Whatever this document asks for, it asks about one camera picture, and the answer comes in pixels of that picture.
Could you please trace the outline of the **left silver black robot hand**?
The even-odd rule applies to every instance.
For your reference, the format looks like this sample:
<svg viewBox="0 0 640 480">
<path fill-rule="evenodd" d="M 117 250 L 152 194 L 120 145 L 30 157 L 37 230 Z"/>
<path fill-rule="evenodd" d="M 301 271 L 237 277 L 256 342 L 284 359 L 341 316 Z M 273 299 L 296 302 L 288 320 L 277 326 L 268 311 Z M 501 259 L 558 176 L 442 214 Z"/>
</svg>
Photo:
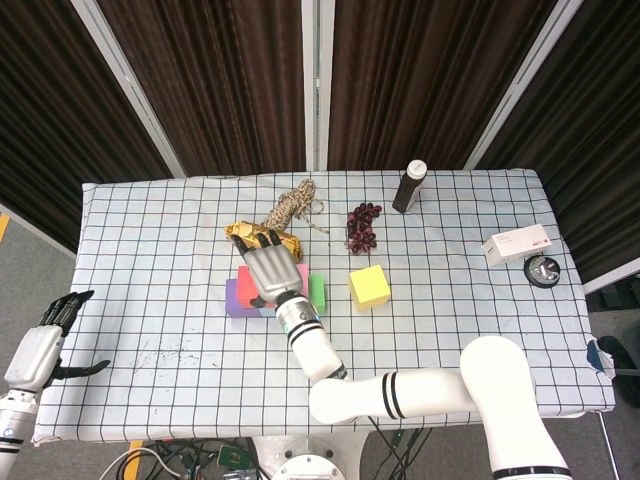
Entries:
<svg viewBox="0 0 640 480">
<path fill-rule="evenodd" d="M 49 305 L 38 325 L 22 338 L 4 375 L 12 390 L 40 393 L 54 380 L 90 377 L 110 364 L 109 360 L 102 360 L 87 367 L 62 365 L 65 340 L 80 309 L 93 295 L 93 290 L 71 292 Z"/>
</svg>

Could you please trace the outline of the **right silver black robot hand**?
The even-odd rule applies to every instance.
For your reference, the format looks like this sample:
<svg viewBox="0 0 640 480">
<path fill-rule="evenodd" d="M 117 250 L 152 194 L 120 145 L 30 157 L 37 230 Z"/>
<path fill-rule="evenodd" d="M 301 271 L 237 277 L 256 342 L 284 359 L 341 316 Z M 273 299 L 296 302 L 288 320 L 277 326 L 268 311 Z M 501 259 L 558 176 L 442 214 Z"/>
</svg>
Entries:
<svg viewBox="0 0 640 480">
<path fill-rule="evenodd" d="M 260 297 L 279 307 L 284 302 L 302 295 L 303 279 L 296 260 L 282 243 L 278 233 L 268 230 L 268 235 L 258 233 L 257 249 L 249 248 L 244 240 L 233 234 L 235 244 L 247 265 Z"/>
</svg>

